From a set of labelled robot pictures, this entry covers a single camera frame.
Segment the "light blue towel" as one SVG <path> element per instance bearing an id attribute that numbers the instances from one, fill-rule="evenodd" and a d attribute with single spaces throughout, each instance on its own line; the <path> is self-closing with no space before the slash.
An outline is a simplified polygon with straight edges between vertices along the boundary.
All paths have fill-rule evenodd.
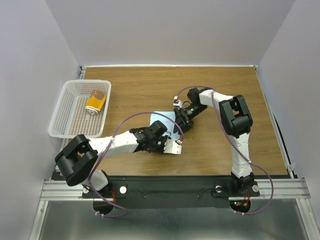
<path id="1" fill-rule="evenodd" d="M 163 136 L 169 136 L 173 141 L 180 140 L 181 135 L 173 133 L 173 121 L 175 120 L 175 113 L 173 111 L 158 111 L 157 113 L 159 113 L 160 115 L 155 113 L 150 115 L 149 125 L 151 125 L 153 122 L 160 121 L 167 128 L 167 131 L 163 134 Z"/>

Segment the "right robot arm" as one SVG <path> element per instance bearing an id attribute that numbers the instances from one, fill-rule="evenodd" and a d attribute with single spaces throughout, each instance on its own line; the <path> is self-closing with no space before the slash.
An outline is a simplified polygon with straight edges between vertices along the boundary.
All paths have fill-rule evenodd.
<path id="1" fill-rule="evenodd" d="M 254 174 L 249 158 L 249 136 L 253 118 L 242 95 L 225 95 L 213 88 L 189 88 L 187 98 L 190 102 L 184 107 L 176 94 L 173 98 L 173 111 L 176 126 L 174 133 L 182 134 L 191 130 L 193 119 L 212 107 L 219 124 L 231 145 L 232 169 L 230 189 L 235 195 L 242 195 L 254 184 Z"/>

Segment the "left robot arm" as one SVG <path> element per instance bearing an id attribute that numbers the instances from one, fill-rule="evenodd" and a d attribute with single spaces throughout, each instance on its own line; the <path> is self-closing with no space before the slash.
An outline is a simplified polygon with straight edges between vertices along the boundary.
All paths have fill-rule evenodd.
<path id="1" fill-rule="evenodd" d="M 86 138 L 80 134 L 55 157 L 68 186 L 83 185 L 94 189 L 100 197 L 111 193 L 111 184 L 103 170 L 94 170 L 97 161 L 123 153 L 146 151 L 149 153 L 174 154 L 174 141 L 165 135 L 167 127 L 159 120 L 149 127 L 132 128 L 111 137 Z"/>

